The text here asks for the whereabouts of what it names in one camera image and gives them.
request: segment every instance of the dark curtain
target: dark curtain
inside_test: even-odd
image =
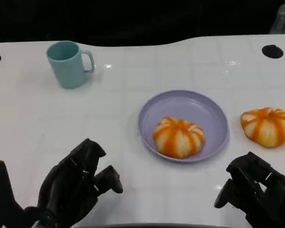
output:
[[[0,0],[0,42],[140,46],[269,32],[284,0]]]

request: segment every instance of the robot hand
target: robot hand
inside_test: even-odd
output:
[[[105,156],[99,144],[84,140],[42,183],[37,207],[22,209],[14,199],[7,169],[0,161],[0,227],[69,228],[83,219],[108,190],[122,193],[119,174],[110,165],[95,176],[99,158]]]
[[[253,228],[285,228],[285,176],[249,152],[227,167],[231,174],[215,201],[221,208],[228,202],[246,213]]]

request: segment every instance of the plate rim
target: plate rim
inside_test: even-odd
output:
[[[146,105],[147,105],[149,102],[151,102],[152,100],[154,100],[155,98],[157,98],[157,97],[159,97],[159,96],[162,96],[162,95],[164,95],[164,94],[171,93],[171,92],[176,92],[176,93],[183,93],[183,92],[185,92],[185,93],[193,93],[193,94],[202,96],[202,97],[204,97],[204,98],[206,98],[206,99],[209,99],[212,103],[214,103],[214,104],[219,108],[219,110],[223,113],[223,117],[224,117],[224,119],[225,119],[225,121],[226,121],[226,127],[227,127],[226,137],[225,137],[224,141],[221,143],[221,145],[215,150],[214,153],[211,153],[211,154],[208,154],[208,155],[206,155],[206,156],[204,156],[204,157],[200,157],[200,158],[196,158],[196,159],[177,159],[177,158],[168,157],[168,156],[166,156],[166,155],[160,153],[159,151],[153,149],[153,148],[147,143],[147,141],[146,141],[145,138],[143,137],[142,129],[141,129],[141,127],[140,127],[140,122],[142,121],[142,112],[143,112],[143,110],[145,109]],[[226,115],[225,115],[223,109],[222,109],[215,101],[213,101],[211,98],[209,98],[208,96],[205,96],[205,95],[203,95],[203,94],[201,94],[201,93],[198,93],[198,92],[195,92],[195,91],[191,91],[191,90],[182,90],[182,89],[180,89],[180,90],[169,90],[169,91],[161,92],[161,93],[159,93],[159,94],[157,94],[157,95],[151,97],[149,100],[147,100],[147,102],[146,102],[146,103],[142,106],[142,108],[140,109],[139,115],[138,115],[138,121],[137,121],[137,123],[138,123],[138,135],[139,135],[139,137],[141,138],[141,140],[142,140],[144,146],[147,147],[147,149],[148,149],[149,151],[152,151],[152,152],[154,152],[155,154],[161,156],[162,158],[165,158],[165,159],[167,159],[167,160],[169,160],[169,161],[173,161],[173,162],[175,161],[175,162],[181,162],[181,163],[193,163],[193,162],[199,162],[199,161],[202,161],[202,160],[206,160],[206,159],[208,159],[208,158],[210,158],[210,157],[212,157],[212,156],[218,154],[219,152],[221,152],[221,151],[227,146],[227,143],[229,142],[229,137],[230,137],[230,130],[229,130],[228,119],[227,119],[227,117],[226,117]]]

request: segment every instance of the mug handle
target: mug handle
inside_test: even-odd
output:
[[[93,73],[95,71],[95,64],[94,64],[94,59],[93,59],[92,53],[88,50],[82,50],[81,54],[88,55],[90,57],[90,61],[91,61],[91,65],[92,65],[92,68],[89,70],[85,70],[85,73]]]

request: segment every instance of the white tiled tabletop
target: white tiled tabletop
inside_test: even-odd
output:
[[[86,137],[107,152],[99,169],[112,164],[123,195],[108,192],[79,224],[169,222],[250,227],[230,205],[213,207],[225,171],[253,151],[285,175],[285,145],[264,149],[248,140],[243,111],[285,110],[285,35],[194,38],[154,47],[93,47],[96,73],[84,86],[62,89],[45,51],[52,42],[0,44],[0,159],[21,206],[36,205],[49,170]],[[275,44],[280,59],[261,48]],[[83,56],[86,67],[89,60]],[[137,115],[152,96],[188,89],[209,96],[225,112],[230,142],[220,154],[176,164],[148,152],[137,135]]]

